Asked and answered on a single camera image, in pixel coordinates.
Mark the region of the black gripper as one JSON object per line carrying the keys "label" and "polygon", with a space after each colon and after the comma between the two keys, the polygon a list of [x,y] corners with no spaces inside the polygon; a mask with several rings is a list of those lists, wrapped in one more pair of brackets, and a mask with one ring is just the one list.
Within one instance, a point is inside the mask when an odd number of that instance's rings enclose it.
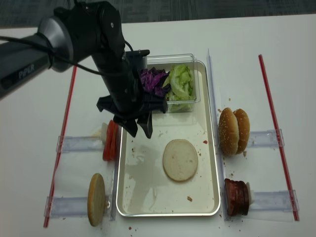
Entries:
{"label": "black gripper", "polygon": [[114,122],[132,137],[137,134],[138,123],[146,137],[151,138],[152,112],[166,113],[166,99],[143,89],[139,72],[132,67],[124,50],[115,54],[109,48],[101,48],[92,54],[92,59],[110,94],[99,99],[99,111],[106,110],[112,113]]}

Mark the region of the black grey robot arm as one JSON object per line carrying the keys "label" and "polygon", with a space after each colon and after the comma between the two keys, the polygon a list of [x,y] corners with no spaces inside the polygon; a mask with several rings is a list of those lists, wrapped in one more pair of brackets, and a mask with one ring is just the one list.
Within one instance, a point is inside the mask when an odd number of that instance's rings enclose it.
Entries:
{"label": "black grey robot arm", "polygon": [[148,50],[125,51],[119,11],[107,1],[75,2],[58,7],[41,21],[35,34],[25,38],[1,37],[0,96],[4,98],[46,69],[64,72],[92,57],[109,91],[97,108],[131,136],[138,128],[150,138],[153,111],[166,112],[164,98],[146,92],[139,72],[147,65]]}

